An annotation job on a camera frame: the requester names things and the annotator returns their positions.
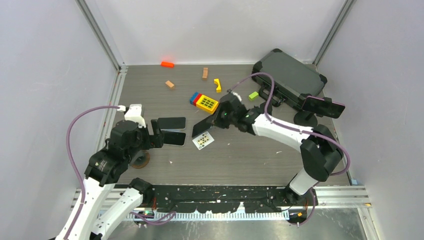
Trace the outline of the silver phone black screen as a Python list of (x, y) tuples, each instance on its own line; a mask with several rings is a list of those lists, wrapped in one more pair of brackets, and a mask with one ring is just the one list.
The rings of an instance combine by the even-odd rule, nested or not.
[(186, 117), (160, 117), (157, 119), (161, 130), (184, 130), (186, 128)]

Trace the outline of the white-edged phone black screen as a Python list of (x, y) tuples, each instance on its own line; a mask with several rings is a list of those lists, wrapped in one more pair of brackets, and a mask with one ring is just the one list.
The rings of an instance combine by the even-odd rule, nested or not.
[(163, 132), (164, 145), (182, 147), (185, 145), (185, 140), (186, 140), (186, 133), (184, 132), (174, 132), (174, 131)]

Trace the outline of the teal-edged phone black screen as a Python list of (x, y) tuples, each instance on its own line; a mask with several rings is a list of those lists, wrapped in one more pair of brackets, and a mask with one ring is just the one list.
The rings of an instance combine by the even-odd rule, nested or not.
[(191, 137), (194, 139), (212, 128), (214, 126), (214, 121), (215, 117), (211, 115), (196, 123), (192, 128)]

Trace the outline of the black round-base pole stand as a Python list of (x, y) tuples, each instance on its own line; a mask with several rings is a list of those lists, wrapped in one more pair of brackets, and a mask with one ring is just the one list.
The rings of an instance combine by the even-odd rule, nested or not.
[(324, 117), (313, 112), (303, 111), (302, 108), (294, 115), (293, 121), (296, 125), (305, 127), (316, 127), (318, 125), (317, 117)]

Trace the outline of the purple phone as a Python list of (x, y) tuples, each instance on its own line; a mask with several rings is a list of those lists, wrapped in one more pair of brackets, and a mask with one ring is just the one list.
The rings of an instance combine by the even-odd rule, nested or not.
[(333, 102), (329, 97), (307, 96), (303, 102), (301, 109), (316, 115), (338, 119), (346, 106), (342, 103)]

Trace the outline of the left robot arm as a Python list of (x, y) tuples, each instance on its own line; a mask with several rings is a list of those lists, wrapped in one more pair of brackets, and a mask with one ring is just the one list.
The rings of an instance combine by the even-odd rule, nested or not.
[(154, 198), (153, 186), (134, 178), (120, 198), (102, 215), (99, 212), (120, 176), (140, 152), (162, 148), (164, 134), (158, 121), (151, 121), (153, 134), (131, 120), (122, 120), (112, 128), (105, 146), (93, 154), (84, 172), (84, 188), (57, 240), (107, 240), (131, 211)]

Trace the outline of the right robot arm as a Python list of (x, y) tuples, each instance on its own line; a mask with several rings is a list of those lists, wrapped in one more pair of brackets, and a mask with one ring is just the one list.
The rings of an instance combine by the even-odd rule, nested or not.
[(285, 202), (295, 205), (311, 188), (330, 177), (345, 154), (326, 126), (292, 124), (273, 117), (271, 111), (267, 101), (247, 109), (240, 96), (230, 92), (219, 100), (209, 122), (221, 129), (235, 126), (241, 132), (269, 138), (298, 151), (302, 168), (283, 192)]

